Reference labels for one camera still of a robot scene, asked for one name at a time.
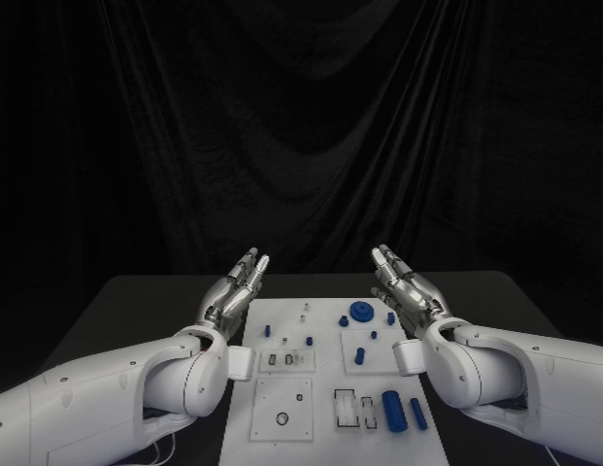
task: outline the table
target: table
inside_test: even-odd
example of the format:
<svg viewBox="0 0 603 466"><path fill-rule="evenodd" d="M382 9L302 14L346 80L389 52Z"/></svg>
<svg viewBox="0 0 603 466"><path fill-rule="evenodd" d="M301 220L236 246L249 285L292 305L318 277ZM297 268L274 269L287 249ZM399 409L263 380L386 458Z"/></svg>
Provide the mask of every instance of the table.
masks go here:
<svg viewBox="0 0 603 466"><path fill-rule="evenodd" d="M499 272L421 273L434 283L453 314L476 325L559 337L525 293ZM77 357L165 338L196 318L204 292L219 276L121 276L105 284L38 372ZM363 298L379 282L372 274L265 275L258 298ZM239 345L245 325L229 344ZM480 424L448 408L421 377L450 466L552 465L542 446ZM167 466L217 464L232 382L213 413L175 433ZM162 453L170 441L162 439ZM590 463L554 452L559 466ZM125 462L149 462L149 451Z"/></svg>

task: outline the blue part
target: blue part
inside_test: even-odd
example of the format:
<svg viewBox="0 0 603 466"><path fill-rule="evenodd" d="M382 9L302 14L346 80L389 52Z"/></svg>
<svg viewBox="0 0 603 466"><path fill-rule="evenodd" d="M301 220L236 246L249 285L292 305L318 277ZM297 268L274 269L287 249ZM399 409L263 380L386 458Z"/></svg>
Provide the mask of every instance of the blue part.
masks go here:
<svg viewBox="0 0 603 466"><path fill-rule="evenodd" d="M349 305L349 316L357 322L367 322L373 318L373 307L363 301L354 301Z"/></svg>
<svg viewBox="0 0 603 466"><path fill-rule="evenodd" d="M363 348L356 349L356 356L353 357L353 362L357 366L363 364L363 353L365 352L366 351L363 351Z"/></svg>
<svg viewBox="0 0 603 466"><path fill-rule="evenodd" d="M382 408L385 410L389 430L392 432L402 432L408 428L408 423L405 422L398 393L393 390L382 393Z"/></svg>
<svg viewBox="0 0 603 466"><path fill-rule="evenodd" d="M416 425L419 427L419 430L425 430L427 420L424 420L424 413L422 413L422 409L419 408L419 402L416 401L416 398L409 399L409 407L412 408L412 414L415 415Z"/></svg>

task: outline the robotic hand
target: robotic hand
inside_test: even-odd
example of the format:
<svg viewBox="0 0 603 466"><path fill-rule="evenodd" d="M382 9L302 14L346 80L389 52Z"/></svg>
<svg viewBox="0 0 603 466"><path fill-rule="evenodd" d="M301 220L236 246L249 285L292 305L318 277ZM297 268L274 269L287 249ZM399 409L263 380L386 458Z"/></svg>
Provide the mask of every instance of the robotic hand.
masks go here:
<svg viewBox="0 0 603 466"><path fill-rule="evenodd" d="M209 415L227 379L252 376L253 351L226 342L261 288L268 257L255 264L255 253L209 289L194 325L59 365L0 394L0 466L110 465Z"/></svg>
<svg viewBox="0 0 603 466"><path fill-rule="evenodd" d="M414 340L393 344L403 376L427 372L447 406L523 439L603 465L603 348L471 325L385 245L370 251Z"/></svg>

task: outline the blue cylinder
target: blue cylinder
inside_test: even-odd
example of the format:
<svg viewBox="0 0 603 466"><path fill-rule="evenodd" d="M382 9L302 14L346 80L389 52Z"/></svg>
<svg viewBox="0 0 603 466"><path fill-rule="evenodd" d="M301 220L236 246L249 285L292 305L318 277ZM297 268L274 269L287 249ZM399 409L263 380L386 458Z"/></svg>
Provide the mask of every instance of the blue cylinder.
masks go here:
<svg viewBox="0 0 603 466"><path fill-rule="evenodd" d="M366 351L363 351L363 348L356 349L356 356L353 357L353 362L359 366L363 364L363 353L365 352Z"/></svg>
<svg viewBox="0 0 603 466"><path fill-rule="evenodd" d="M422 409L419 408L419 402L416 401L416 398L409 399L409 407L412 408L412 414L415 415L416 426L419 427L419 430L425 430L427 420L424 420L424 413Z"/></svg>
<svg viewBox="0 0 603 466"><path fill-rule="evenodd" d="M405 422L398 393L393 390L382 393L382 408L385 410L389 430L392 432L402 432L408 428L408 423Z"/></svg>
<svg viewBox="0 0 603 466"><path fill-rule="evenodd" d="M373 307L363 301L354 301L349 305L349 316L357 322L367 322L373 318Z"/></svg>

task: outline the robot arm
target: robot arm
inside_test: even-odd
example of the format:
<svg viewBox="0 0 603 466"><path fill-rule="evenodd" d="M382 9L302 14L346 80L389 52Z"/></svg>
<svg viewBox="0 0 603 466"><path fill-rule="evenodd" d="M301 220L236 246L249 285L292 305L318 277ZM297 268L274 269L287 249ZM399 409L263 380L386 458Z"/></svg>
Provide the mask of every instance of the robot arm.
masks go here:
<svg viewBox="0 0 603 466"><path fill-rule="evenodd" d="M393 344L399 373L427 372L447 406L479 422L603 465L603 348L471 325L386 246L376 277L414 340Z"/></svg>
<svg viewBox="0 0 603 466"><path fill-rule="evenodd" d="M0 466L106 466L207 416L255 355L229 347L268 258L252 249L170 338L59 365L0 394ZM145 418L144 409L161 410Z"/></svg>

